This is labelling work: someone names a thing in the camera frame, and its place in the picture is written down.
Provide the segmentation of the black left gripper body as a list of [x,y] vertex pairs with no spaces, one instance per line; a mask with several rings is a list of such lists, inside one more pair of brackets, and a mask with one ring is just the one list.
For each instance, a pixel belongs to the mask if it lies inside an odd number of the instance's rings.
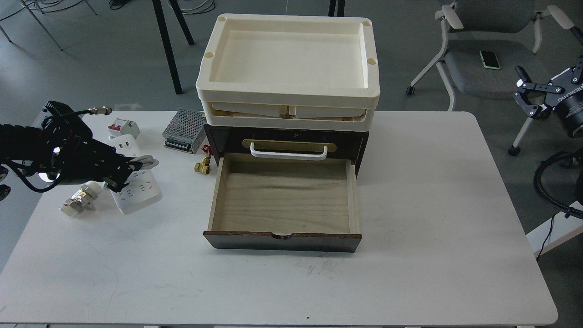
[[100,107],[74,111],[62,102],[49,101],[43,108],[47,116],[40,122],[42,140],[35,171],[50,181],[77,184],[104,181],[104,171],[118,170],[115,149],[93,138],[81,116],[109,115],[111,108]]

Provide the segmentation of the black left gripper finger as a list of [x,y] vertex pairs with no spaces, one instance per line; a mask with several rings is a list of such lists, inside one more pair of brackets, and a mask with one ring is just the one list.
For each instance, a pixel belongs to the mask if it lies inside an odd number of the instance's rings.
[[111,191],[118,193],[128,185],[127,180],[132,173],[131,169],[107,170],[104,171],[104,182]]
[[137,158],[121,154],[114,156],[114,162],[120,171],[139,171],[143,168],[143,163]]

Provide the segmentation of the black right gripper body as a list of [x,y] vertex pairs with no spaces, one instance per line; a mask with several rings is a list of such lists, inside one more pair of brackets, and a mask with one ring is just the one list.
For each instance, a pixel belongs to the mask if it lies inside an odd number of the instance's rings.
[[568,137],[582,137],[583,125],[583,92],[582,79],[573,83],[572,68],[567,68],[550,81],[551,90],[561,91],[548,94],[548,105],[558,115]]

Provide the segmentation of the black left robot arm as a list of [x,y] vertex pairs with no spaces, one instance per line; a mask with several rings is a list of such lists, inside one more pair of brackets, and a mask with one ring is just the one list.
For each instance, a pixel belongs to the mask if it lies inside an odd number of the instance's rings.
[[151,155],[127,157],[94,139],[81,115],[109,115],[109,107],[74,111],[67,104],[49,101],[41,112],[45,118],[35,126],[1,125],[1,177],[11,169],[38,193],[88,181],[104,182],[119,192],[131,174],[158,164]]

